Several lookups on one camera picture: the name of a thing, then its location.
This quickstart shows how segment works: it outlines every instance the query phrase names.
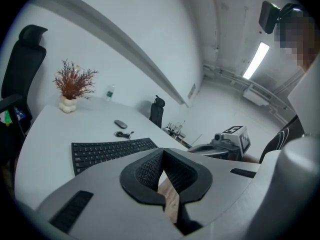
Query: black office chair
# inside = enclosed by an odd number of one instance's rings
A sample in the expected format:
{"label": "black office chair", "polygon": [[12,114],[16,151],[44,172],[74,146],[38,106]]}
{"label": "black office chair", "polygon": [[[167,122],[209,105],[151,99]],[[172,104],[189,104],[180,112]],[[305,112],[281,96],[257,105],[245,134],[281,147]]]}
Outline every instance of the black office chair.
{"label": "black office chair", "polygon": [[[39,45],[42,34],[48,29],[28,25],[19,34],[14,44],[8,66],[3,78],[0,113],[8,110],[12,123],[0,123],[0,164],[10,161],[12,186],[14,185],[14,166],[26,132],[30,128],[32,115],[27,104],[30,85],[43,62],[47,50]],[[25,118],[18,120],[15,108],[23,111]]]}
{"label": "black office chair", "polygon": [[154,103],[151,105],[151,113],[149,120],[161,128],[162,125],[162,115],[164,113],[164,106],[166,105],[165,101],[162,98],[159,98],[156,95]]}

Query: black textured pad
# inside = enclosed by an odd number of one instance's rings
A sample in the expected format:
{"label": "black textured pad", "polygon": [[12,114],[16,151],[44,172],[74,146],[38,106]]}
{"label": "black textured pad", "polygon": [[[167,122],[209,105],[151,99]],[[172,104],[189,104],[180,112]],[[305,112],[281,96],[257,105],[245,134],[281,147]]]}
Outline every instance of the black textured pad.
{"label": "black textured pad", "polygon": [[213,181],[211,172],[203,165],[170,149],[158,148],[127,165],[120,174],[120,183],[137,202],[164,207],[166,200],[157,193],[163,171],[179,194],[181,204],[199,201]]}
{"label": "black textured pad", "polygon": [[50,223],[62,232],[67,233],[76,222],[93,195],[93,193],[87,191],[79,191],[51,219]]}

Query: black chair back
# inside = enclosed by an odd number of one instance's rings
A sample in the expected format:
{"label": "black chair back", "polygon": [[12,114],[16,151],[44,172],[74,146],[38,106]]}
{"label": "black chair back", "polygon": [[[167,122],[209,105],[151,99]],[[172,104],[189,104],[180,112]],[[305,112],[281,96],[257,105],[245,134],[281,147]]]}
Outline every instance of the black chair back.
{"label": "black chair back", "polygon": [[164,114],[164,106],[166,105],[165,101],[162,98],[159,98],[156,95],[154,103],[151,105],[151,113],[149,120],[161,128],[162,125],[162,116]]}
{"label": "black chair back", "polygon": [[47,50],[39,45],[42,34],[47,30],[36,25],[28,25],[23,28],[19,40],[13,46],[2,83],[2,98],[12,94],[20,94],[23,97],[16,107],[25,113],[28,120],[32,119],[27,104],[28,92],[47,54]]}

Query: wooden surface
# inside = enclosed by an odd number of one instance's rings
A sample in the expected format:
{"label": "wooden surface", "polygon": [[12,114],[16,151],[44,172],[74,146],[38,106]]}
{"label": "wooden surface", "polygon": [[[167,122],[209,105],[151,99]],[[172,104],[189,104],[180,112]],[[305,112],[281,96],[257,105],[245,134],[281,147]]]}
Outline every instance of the wooden surface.
{"label": "wooden surface", "polygon": [[158,187],[158,193],[165,197],[164,213],[172,223],[177,222],[179,195],[168,178]]}

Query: white vase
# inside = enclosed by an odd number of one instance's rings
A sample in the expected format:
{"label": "white vase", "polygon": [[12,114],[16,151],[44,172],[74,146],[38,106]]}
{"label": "white vase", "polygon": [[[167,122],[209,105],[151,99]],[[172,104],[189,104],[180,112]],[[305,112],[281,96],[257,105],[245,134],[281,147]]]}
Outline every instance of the white vase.
{"label": "white vase", "polygon": [[60,98],[60,103],[59,103],[59,108],[64,112],[64,113],[70,113],[76,110],[76,104],[77,104],[77,99],[67,99],[64,96],[61,96]]}

